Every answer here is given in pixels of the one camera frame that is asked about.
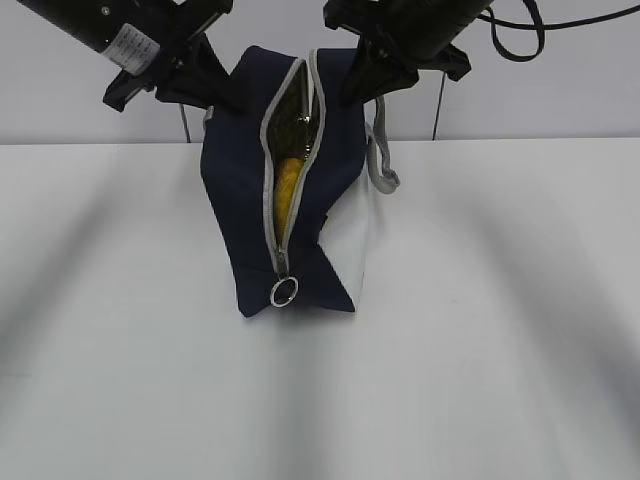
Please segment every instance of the metal ring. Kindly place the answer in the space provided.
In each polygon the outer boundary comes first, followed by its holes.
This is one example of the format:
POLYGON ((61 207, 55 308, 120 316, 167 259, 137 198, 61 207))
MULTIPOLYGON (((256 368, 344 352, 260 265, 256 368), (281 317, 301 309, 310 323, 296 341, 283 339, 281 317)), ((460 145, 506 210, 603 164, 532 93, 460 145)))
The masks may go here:
POLYGON ((298 295, 298 279, 296 277, 285 277, 280 280, 273 286, 271 289, 271 305, 276 308, 283 308, 289 305, 298 295), (293 292, 289 296, 289 298, 285 299, 284 302, 278 302, 276 300, 276 293, 278 289, 287 282, 293 282, 293 292))

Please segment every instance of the white table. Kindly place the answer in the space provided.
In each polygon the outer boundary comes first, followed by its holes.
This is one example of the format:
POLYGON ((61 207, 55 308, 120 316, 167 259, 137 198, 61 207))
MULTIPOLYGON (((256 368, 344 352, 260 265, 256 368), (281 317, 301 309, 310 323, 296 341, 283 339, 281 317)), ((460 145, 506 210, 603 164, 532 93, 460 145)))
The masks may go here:
POLYGON ((247 322, 200 146, 0 147, 0 478, 640 478, 640 140, 392 150, 359 313, 247 322))

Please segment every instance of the white wall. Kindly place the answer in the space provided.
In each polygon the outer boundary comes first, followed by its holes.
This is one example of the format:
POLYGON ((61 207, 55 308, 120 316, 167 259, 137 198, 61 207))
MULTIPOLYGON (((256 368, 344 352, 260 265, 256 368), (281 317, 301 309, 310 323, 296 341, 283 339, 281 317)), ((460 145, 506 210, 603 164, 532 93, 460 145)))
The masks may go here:
MULTIPOLYGON (((136 98, 120 115, 102 105, 117 68, 37 18, 15 0, 2 0, 0 143, 175 142, 183 140, 177 107, 151 95, 136 98)), ((539 0, 548 22, 624 8, 630 0, 539 0)), ((234 12, 210 30, 231 68, 251 44, 304 55, 318 46, 352 46, 355 37, 323 26, 323 0, 236 0, 234 12)), ((503 18, 526 21, 520 0, 496 0, 503 18)), ((503 32, 514 48, 535 48, 535 36, 503 32)), ((497 55, 489 27, 476 22, 456 42, 471 56, 473 72, 447 84, 440 138, 635 136, 640 134, 640 15, 606 25, 549 34, 545 54, 518 65, 497 55)), ((390 133, 428 138, 438 73, 390 96, 390 133)), ((201 138, 199 111, 189 118, 201 138)))

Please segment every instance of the bag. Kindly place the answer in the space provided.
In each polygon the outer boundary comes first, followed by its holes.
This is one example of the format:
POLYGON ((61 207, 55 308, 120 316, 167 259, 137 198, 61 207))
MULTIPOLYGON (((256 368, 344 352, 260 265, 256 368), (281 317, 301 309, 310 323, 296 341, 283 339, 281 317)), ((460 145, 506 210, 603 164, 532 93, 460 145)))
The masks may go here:
POLYGON ((388 165, 383 100, 377 101, 374 127, 365 125, 362 103, 340 103, 354 55, 352 49, 313 51, 307 68, 302 59, 251 47, 231 74, 248 97, 248 109, 217 106, 208 112, 202 178, 246 317, 269 305, 356 309, 369 183, 390 193, 399 181, 388 165), (292 157, 304 163, 277 235, 275 176, 292 157))

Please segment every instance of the gray strap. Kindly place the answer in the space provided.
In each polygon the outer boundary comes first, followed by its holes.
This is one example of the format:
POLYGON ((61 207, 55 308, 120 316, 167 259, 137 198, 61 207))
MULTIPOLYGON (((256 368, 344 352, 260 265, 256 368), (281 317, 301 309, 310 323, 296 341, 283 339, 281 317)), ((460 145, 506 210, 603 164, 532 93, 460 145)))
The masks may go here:
POLYGON ((389 141, 387 139, 386 128, 386 107, 384 97, 376 98, 376 118, 373 128, 369 124, 367 128, 367 164, 369 167, 369 177, 371 183, 380 193, 389 195, 400 186, 398 174, 391 169, 391 153, 389 152, 389 141), (378 148, 382 153, 381 169, 378 171, 378 148))

